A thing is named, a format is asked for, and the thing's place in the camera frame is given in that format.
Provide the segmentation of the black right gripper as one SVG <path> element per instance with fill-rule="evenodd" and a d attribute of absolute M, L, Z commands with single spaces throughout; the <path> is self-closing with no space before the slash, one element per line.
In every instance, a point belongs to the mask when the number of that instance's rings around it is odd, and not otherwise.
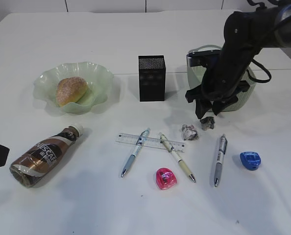
<path fill-rule="evenodd" d="M 241 78 L 219 66 L 219 62 L 218 59 L 213 66 L 206 68 L 201 84 L 186 92 L 186 100 L 196 103 L 195 114 L 198 119 L 202 119 L 210 109 L 216 116 L 221 112 L 235 111 L 237 94 L 249 89 L 246 81 L 241 81 Z"/>

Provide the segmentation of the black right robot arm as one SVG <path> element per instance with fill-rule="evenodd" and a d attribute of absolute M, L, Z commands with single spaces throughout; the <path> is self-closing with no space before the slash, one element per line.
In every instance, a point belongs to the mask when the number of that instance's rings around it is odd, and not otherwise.
<path fill-rule="evenodd" d="M 291 48 L 291 0 L 272 0 L 273 8 L 258 2 L 254 12 L 235 11 L 224 25 L 221 49 L 190 52 L 188 67 L 206 69 L 201 83 L 186 92 L 202 119 L 208 111 L 218 115 L 251 94 L 252 83 L 268 83 L 270 72 L 254 57 L 263 48 Z"/>

